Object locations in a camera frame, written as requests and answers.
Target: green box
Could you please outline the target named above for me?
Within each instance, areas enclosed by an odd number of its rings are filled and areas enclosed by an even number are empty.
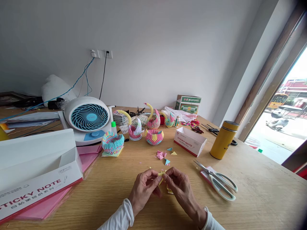
[[[200,103],[201,97],[178,95],[175,110],[197,114]]]

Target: pink sticky note pad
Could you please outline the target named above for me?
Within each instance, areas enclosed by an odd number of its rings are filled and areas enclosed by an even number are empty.
[[[208,166],[208,167],[206,167],[206,168],[207,168],[208,170],[210,170],[210,171],[216,173],[216,171],[215,171],[211,166]],[[203,178],[205,178],[205,180],[213,187],[209,175],[208,175],[204,170],[200,171],[199,173],[200,173],[200,174],[203,176]]]
[[[77,147],[79,155],[88,154],[88,153],[99,153],[101,151],[101,149],[102,149],[101,145]]]
[[[82,172],[85,172],[85,170],[91,165],[91,163],[97,157],[98,157],[98,154],[94,154],[94,153],[80,155],[80,159],[82,163]],[[70,189],[71,187],[50,197],[49,199],[41,202],[40,204],[34,206],[33,208],[21,213],[15,219],[46,219],[48,218],[50,214],[52,213],[52,211],[57,207],[58,203],[63,199],[63,197],[68,193]]]

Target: black cable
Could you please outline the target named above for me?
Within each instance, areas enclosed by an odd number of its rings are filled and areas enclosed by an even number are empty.
[[[44,133],[44,132],[54,132],[54,130],[44,130],[44,131],[40,131],[40,132],[37,132],[37,133],[28,134],[28,135],[26,135],[26,136],[31,136],[31,135],[34,135],[34,134]]]
[[[101,90],[100,90],[99,100],[100,100],[100,98],[101,98],[101,92],[102,92],[103,81],[104,81],[104,79],[105,79],[105,71],[106,71],[106,59],[105,59],[105,68],[104,68],[104,70],[103,70],[103,78],[102,78],[102,84],[101,84]]]

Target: hand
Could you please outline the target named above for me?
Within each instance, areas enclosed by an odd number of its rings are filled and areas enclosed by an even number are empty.
[[[148,169],[138,174],[128,197],[134,217],[144,208],[152,193],[160,198],[162,197],[162,193],[158,187],[161,180],[162,177],[158,176],[158,172],[153,169]]]
[[[207,220],[207,212],[197,203],[188,176],[172,167],[163,178],[185,213],[202,229]]]

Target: black scissors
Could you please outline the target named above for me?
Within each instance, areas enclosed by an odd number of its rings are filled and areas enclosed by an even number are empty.
[[[214,133],[216,136],[218,135],[218,132],[219,132],[218,129],[213,128],[211,125],[208,125],[208,124],[207,124],[207,126],[204,125],[204,124],[201,124],[201,125],[204,126],[205,128],[207,128],[209,130],[209,132]],[[230,144],[236,146],[238,143],[235,140],[232,140],[232,142]]]

